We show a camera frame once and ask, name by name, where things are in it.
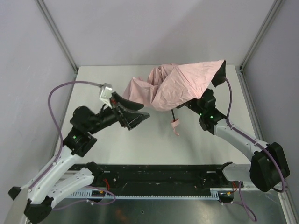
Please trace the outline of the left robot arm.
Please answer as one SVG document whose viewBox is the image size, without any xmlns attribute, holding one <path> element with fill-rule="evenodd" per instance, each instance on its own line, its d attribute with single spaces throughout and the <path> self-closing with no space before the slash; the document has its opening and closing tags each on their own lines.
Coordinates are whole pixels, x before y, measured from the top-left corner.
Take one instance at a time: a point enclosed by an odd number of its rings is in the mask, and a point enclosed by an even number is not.
<svg viewBox="0 0 299 224">
<path fill-rule="evenodd" d="M 104 105 L 97 114 L 86 106 L 78 107 L 70 120 L 72 129 L 63 138 L 58 153 L 26 185 L 9 190 L 14 202 L 5 219 L 6 224 L 19 224 L 24 217 L 37 224 L 67 196 L 98 182 L 103 171 L 94 162 L 87 163 L 63 181 L 60 178 L 94 146 L 97 140 L 93 134 L 114 123 L 132 130 L 150 117 L 149 113 L 141 111 L 143 104 L 126 100 L 116 92 L 100 93 L 100 101 Z"/>
</svg>

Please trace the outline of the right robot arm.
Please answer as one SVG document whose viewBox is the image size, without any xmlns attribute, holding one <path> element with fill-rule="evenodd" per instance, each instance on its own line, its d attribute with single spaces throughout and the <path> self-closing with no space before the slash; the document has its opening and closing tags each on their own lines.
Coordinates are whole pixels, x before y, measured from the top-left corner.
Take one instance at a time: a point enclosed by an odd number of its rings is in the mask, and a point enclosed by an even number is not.
<svg viewBox="0 0 299 224">
<path fill-rule="evenodd" d="M 290 175 L 287 160 L 280 144 L 259 140 L 232 124 L 228 116 L 216 108 L 216 98 L 207 89 L 200 99 L 192 99 L 183 106 L 199 115 L 199 124 L 204 131 L 225 140 L 239 150 L 250 164 L 225 163 L 221 172 L 228 181 L 250 182 L 262 192 L 275 189 Z"/>
</svg>

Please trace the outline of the pink folding umbrella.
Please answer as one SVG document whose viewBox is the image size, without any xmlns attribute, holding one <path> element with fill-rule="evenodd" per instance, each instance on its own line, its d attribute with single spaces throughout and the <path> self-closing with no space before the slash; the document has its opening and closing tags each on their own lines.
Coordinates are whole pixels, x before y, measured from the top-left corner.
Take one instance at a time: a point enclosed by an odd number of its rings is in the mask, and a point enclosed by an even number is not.
<svg viewBox="0 0 299 224">
<path fill-rule="evenodd" d="M 203 130 L 214 134 L 214 126 L 227 116 L 216 109 L 214 87 L 226 80 L 226 60 L 191 64 L 163 64 L 148 79 L 132 78 L 123 98 L 160 112 L 186 106 L 200 116 Z"/>
</svg>

